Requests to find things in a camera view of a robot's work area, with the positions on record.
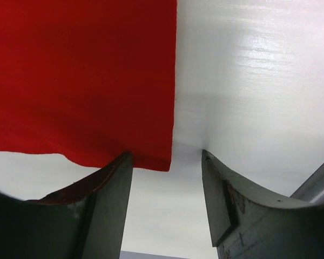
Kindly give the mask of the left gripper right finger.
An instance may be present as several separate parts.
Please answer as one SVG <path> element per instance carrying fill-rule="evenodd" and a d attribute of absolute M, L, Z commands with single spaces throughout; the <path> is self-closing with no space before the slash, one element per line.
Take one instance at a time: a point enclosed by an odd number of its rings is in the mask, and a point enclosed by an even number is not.
<path fill-rule="evenodd" d="M 324 203 L 266 189 L 204 150 L 202 183 L 219 258 L 324 258 Z"/>

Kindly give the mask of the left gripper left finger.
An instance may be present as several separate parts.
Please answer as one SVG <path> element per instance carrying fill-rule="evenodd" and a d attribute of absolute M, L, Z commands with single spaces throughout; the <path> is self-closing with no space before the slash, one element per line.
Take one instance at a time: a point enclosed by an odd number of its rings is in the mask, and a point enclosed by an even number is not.
<path fill-rule="evenodd" d="M 125 152 L 40 200 L 0 193 L 0 258 L 119 258 L 132 173 Z"/>

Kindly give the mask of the red t shirt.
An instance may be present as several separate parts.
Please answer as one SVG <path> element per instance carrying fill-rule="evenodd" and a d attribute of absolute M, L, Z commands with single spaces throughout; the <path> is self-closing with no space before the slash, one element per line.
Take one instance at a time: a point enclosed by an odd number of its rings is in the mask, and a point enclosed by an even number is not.
<path fill-rule="evenodd" d="M 170 169 L 176 1 L 0 1 L 0 152 Z"/>

